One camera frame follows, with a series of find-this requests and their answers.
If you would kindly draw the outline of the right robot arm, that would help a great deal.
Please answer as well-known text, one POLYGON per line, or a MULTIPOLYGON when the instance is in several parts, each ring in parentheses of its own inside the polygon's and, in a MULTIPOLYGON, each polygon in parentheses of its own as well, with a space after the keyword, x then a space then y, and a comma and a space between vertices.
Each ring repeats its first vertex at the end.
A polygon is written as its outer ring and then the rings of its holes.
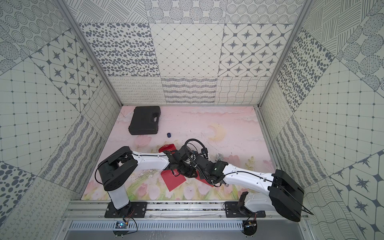
POLYGON ((282 217, 293 222, 301 220, 305 191, 283 170, 253 172, 224 161, 213 163, 202 156, 195 158, 192 166, 213 186, 238 185, 254 190, 268 196, 268 204, 282 217))

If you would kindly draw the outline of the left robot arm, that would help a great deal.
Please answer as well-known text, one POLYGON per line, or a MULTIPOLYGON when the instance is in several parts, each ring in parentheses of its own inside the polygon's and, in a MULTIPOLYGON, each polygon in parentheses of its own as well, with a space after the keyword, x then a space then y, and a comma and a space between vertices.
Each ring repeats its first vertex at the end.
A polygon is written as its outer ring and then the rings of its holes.
POLYGON ((196 178, 197 170, 187 162, 191 155, 190 150, 139 153, 125 146, 99 163, 97 170, 113 206, 120 210, 130 204, 125 182, 135 170, 173 171, 187 178, 196 178))

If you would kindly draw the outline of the orange adjustable wrench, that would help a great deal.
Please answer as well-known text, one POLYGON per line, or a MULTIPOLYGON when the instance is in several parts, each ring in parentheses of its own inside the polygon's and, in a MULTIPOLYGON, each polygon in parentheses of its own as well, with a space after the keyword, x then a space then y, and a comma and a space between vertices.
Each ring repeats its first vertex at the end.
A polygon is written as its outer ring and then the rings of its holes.
POLYGON ((224 160, 224 156, 222 154, 216 154, 216 156, 215 156, 216 162, 223 161, 223 160, 224 160))

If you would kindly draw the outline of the black plastic case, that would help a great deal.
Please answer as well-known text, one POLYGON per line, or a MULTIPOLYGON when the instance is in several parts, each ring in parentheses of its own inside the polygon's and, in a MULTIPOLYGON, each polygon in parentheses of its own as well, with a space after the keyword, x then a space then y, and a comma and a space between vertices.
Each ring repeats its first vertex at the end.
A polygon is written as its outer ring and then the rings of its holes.
POLYGON ((159 130, 159 106, 136 107, 129 126, 131 135, 155 135, 159 130))

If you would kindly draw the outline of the right circuit board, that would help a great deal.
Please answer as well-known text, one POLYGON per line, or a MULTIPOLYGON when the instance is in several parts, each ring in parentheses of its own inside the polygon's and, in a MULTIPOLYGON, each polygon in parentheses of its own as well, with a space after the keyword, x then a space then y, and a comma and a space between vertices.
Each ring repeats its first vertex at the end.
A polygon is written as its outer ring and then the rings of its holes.
POLYGON ((243 231, 245 236, 253 236, 258 229, 258 223, 256 220, 243 221, 243 231))

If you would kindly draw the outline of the circuit board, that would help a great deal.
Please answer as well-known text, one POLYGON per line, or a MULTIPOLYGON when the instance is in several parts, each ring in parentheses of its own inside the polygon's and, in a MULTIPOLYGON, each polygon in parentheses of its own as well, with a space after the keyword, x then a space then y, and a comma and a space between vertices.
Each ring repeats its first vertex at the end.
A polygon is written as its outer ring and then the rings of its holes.
POLYGON ((258 229, 258 223, 256 220, 243 221, 243 231, 245 236, 253 236, 258 229))
POLYGON ((129 233, 128 225, 125 222, 118 221, 116 222, 113 233, 116 237, 122 237, 129 233))

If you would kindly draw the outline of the left circuit board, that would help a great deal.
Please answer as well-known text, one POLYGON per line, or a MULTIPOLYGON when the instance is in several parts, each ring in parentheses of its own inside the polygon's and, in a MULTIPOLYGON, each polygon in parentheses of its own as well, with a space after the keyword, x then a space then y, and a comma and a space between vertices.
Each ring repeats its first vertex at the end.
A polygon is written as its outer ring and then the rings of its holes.
POLYGON ((122 237, 129 233, 128 225, 125 222, 118 221, 116 222, 113 233, 116 237, 122 237))

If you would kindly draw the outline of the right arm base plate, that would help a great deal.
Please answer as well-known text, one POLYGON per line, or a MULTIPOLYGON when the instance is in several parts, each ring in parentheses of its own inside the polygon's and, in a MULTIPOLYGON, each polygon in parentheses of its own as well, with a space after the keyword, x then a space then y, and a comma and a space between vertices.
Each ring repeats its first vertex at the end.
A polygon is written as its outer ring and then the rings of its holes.
POLYGON ((224 202, 223 209, 226 212, 227 218, 265 218, 266 213, 265 211, 257 211, 257 212, 251 212, 248 210, 245 206, 239 206, 238 202, 224 202))

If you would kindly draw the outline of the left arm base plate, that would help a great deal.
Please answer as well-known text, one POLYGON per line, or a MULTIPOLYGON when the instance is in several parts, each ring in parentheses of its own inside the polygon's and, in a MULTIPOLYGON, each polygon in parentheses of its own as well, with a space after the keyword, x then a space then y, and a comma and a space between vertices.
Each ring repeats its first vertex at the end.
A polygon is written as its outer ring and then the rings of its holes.
POLYGON ((117 210, 112 202, 109 202, 104 217, 107 219, 114 218, 144 218, 147 210, 147 202, 129 202, 126 206, 117 210))

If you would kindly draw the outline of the aluminium mounting rail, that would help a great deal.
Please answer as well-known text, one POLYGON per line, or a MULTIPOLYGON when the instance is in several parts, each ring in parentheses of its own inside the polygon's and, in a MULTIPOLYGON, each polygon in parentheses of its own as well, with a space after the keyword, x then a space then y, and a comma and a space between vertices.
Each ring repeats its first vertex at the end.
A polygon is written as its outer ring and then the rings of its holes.
MULTIPOLYGON (((63 221, 104 221, 104 220, 122 220, 123 218, 107 219, 104 217, 109 204, 107 201, 70 201, 65 213, 62 216, 63 221)), ((134 201, 147 202, 147 210, 144 218, 134 218, 135 220, 245 220, 247 218, 227 218, 223 209, 225 201, 134 201)), ((272 211, 271 208, 262 208, 266 217, 262 220, 284 220, 285 218, 272 211)))

